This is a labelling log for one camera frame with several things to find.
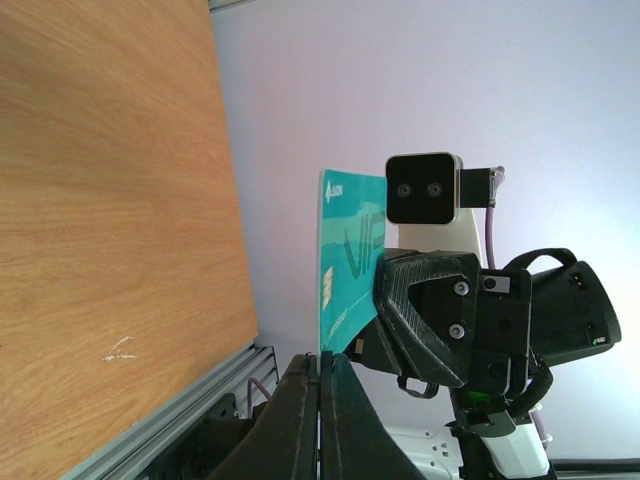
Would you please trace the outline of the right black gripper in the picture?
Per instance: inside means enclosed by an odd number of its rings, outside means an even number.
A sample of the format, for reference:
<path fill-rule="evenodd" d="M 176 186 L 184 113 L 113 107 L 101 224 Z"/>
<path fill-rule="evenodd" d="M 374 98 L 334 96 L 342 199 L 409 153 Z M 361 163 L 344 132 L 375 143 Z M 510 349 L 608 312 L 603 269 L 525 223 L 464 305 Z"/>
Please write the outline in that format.
<path fill-rule="evenodd" d="M 380 319 L 357 337 L 359 362 L 425 383 L 520 395 L 528 380 L 531 275 L 479 273 L 473 253 L 387 249 L 374 283 Z"/>

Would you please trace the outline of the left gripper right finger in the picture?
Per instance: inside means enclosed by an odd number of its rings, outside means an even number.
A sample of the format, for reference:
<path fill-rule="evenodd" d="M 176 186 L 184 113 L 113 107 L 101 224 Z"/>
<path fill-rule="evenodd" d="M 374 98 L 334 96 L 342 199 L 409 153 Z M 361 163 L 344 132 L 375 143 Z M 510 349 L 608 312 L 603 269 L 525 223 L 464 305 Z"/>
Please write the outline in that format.
<path fill-rule="evenodd" d="M 331 352 L 321 355 L 320 477 L 420 477 L 420 471 L 385 430 L 350 360 Z"/>

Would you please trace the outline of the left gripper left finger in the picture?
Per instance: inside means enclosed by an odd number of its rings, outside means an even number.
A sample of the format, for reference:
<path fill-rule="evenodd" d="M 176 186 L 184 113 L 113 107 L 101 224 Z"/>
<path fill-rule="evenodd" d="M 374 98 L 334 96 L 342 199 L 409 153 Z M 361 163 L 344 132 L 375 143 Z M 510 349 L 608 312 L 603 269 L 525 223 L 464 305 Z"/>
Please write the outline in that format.
<path fill-rule="evenodd" d="M 317 478 L 319 393 L 317 357 L 294 356 L 252 429 L 211 477 Z"/>

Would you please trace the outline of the teal card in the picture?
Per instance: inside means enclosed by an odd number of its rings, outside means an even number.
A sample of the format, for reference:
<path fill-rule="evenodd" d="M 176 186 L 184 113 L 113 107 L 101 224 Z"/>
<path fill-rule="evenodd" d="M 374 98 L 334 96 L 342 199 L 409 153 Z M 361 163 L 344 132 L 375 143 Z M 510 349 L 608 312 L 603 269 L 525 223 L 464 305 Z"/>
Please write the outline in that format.
<path fill-rule="evenodd" d="M 342 353 L 372 321 L 386 236 L 386 179 L 326 169 L 318 210 L 318 346 Z"/>

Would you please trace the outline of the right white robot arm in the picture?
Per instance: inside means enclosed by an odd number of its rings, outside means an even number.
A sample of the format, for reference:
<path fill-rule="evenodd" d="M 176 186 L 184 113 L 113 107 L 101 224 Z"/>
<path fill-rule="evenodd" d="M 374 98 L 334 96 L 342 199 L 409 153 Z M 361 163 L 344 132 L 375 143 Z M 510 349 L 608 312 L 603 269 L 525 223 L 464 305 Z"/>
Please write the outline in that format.
<path fill-rule="evenodd" d="M 389 249 L 377 265 L 373 319 L 347 356 L 447 388 L 460 479 L 551 479 L 531 413 L 552 368 L 610 350 L 621 339 L 611 301 L 592 268 L 563 248 L 484 268 L 472 253 Z"/>

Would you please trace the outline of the aluminium rail frame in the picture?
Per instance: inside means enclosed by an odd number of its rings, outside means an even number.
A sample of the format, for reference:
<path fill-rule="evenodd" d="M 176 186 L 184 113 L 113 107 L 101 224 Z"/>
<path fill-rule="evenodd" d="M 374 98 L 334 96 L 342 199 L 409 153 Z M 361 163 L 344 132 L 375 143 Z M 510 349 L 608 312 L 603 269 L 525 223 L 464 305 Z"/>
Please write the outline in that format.
<path fill-rule="evenodd" d="M 247 398 L 252 396 L 254 404 L 264 399 L 258 389 L 248 389 L 251 378 L 259 380 L 268 391 L 275 389 L 279 373 L 273 347 L 251 344 L 242 348 L 62 477 L 141 479 L 157 457 L 225 396 L 232 395 L 234 399 L 221 418 L 247 418 Z"/>

